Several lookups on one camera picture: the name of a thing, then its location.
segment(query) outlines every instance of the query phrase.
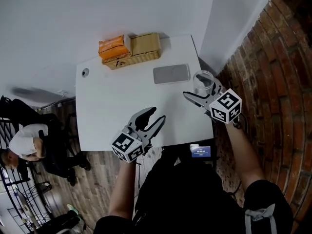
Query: gray device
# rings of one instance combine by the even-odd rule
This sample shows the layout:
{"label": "gray device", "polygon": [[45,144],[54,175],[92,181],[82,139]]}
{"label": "gray device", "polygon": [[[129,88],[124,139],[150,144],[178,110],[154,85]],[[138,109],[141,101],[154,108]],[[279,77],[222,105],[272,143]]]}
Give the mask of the gray device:
{"label": "gray device", "polygon": [[154,83],[172,83],[190,80],[190,71],[187,64],[164,66],[153,69]]}

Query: wicker basket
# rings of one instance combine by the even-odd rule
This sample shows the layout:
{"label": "wicker basket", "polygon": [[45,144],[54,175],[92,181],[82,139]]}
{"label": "wicker basket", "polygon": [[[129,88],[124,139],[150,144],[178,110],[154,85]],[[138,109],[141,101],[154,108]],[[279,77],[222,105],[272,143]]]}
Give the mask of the wicker basket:
{"label": "wicker basket", "polygon": [[160,58],[160,41],[158,33],[132,37],[131,45],[132,55],[128,53],[107,60],[102,60],[102,64],[114,70]]}

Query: white wall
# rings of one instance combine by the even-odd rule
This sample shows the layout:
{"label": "white wall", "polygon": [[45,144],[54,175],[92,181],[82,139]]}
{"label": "white wall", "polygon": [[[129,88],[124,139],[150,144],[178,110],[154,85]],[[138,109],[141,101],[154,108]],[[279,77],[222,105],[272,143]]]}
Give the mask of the white wall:
{"label": "white wall", "polygon": [[192,35],[199,52],[212,1],[0,0],[0,95],[37,106],[74,96],[76,64],[122,33]]}
{"label": "white wall", "polygon": [[199,57],[215,73],[241,45],[268,0],[214,0]]}
{"label": "white wall", "polygon": [[0,194],[0,218],[4,223],[4,227],[0,226],[0,230],[4,234],[23,234],[24,232],[15,222],[15,220],[11,217],[7,209],[13,208],[13,205],[10,201],[7,193]]}

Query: orange package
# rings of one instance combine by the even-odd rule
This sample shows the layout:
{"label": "orange package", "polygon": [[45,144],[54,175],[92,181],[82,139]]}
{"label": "orange package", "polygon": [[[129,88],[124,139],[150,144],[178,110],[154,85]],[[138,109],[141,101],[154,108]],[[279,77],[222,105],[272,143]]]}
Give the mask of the orange package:
{"label": "orange package", "polygon": [[98,54],[103,60],[129,52],[131,52],[131,40],[126,35],[98,42]]}

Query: blue label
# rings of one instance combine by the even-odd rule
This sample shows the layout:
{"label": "blue label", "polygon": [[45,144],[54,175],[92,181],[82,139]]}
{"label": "blue label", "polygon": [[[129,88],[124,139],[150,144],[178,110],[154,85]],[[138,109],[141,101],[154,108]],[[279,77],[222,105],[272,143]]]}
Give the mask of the blue label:
{"label": "blue label", "polygon": [[193,147],[191,152],[193,158],[211,157],[210,146]]}

